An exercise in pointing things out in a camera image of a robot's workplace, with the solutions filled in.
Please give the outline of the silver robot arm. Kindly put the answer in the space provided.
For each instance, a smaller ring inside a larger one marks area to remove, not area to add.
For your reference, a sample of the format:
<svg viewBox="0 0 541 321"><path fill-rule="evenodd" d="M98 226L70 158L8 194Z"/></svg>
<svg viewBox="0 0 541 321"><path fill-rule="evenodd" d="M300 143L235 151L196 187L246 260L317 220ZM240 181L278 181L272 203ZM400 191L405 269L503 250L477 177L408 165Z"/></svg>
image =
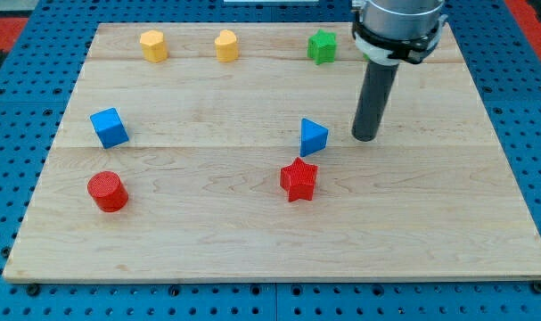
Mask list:
<svg viewBox="0 0 541 321"><path fill-rule="evenodd" d="M351 34L370 61L419 64L437 47L447 16L443 0L356 0Z"/></svg>

